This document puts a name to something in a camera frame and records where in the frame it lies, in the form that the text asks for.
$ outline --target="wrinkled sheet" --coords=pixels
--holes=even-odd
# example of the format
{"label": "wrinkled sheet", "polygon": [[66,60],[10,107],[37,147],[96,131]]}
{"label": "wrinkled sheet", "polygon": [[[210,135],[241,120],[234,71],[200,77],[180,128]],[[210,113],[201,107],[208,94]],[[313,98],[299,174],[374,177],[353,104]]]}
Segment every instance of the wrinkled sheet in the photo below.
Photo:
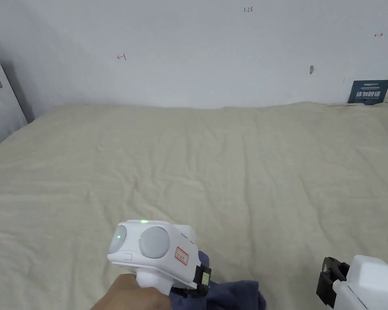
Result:
{"label": "wrinkled sheet", "polygon": [[388,107],[71,105],[0,144],[0,309],[89,309],[128,219],[189,224],[212,280],[320,309],[325,256],[388,263]]}

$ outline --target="label on appliance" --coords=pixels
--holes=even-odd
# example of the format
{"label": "label on appliance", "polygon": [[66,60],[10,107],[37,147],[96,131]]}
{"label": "label on appliance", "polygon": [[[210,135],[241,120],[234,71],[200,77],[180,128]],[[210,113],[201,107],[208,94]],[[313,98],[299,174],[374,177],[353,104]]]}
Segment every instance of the label on appliance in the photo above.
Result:
{"label": "label on appliance", "polygon": [[384,102],[388,80],[354,81],[348,103],[375,105]]}
{"label": "label on appliance", "polygon": [[175,258],[182,262],[184,265],[188,264],[188,254],[182,251],[180,247],[177,247],[175,251]]}

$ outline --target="wall mark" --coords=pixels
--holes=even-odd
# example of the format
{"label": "wall mark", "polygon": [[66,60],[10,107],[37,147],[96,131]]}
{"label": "wall mark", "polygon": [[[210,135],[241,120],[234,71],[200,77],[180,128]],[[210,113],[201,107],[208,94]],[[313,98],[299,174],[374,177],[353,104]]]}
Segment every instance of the wall mark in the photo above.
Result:
{"label": "wall mark", "polygon": [[125,60],[127,59],[127,58],[125,57],[125,53],[124,53],[123,56],[118,55],[118,59],[121,59],[122,57],[124,57]]}

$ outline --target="black clamp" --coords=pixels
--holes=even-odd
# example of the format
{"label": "black clamp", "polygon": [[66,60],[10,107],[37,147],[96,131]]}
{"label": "black clamp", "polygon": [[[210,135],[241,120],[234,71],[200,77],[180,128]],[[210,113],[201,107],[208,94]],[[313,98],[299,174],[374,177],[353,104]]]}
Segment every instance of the black clamp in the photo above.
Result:
{"label": "black clamp", "polygon": [[346,281],[349,267],[347,263],[340,262],[332,257],[325,257],[324,259],[322,272],[319,275],[318,287],[316,288],[316,295],[319,296],[325,305],[329,305],[332,309],[336,299],[333,282],[336,280]]}
{"label": "black clamp", "polygon": [[197,284],[197,289],[180,289],[176,287],[171,288],[171,292],[187,298],[190,295],[193,298],[205,297],[209,292],[209,283],[211,278],[211,269],[201,264],[197,266],[193,282]]}

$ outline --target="navy blue cloth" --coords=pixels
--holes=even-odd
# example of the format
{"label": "navy blue cloth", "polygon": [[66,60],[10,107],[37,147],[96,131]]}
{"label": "navy blue cloth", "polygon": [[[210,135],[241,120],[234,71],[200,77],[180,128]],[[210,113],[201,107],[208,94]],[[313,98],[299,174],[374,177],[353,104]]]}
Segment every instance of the navy blue cloth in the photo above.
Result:
{"label": "navy blue cloth", "polygon": [[[198,252],[203,265],[209,266],[209,257]],[[256,281],[238,281],[227,283],[210,282],[206,297],[183,298],[171,293],[171,307],[173,310],[265,310],[266,301],[259,292]]]}

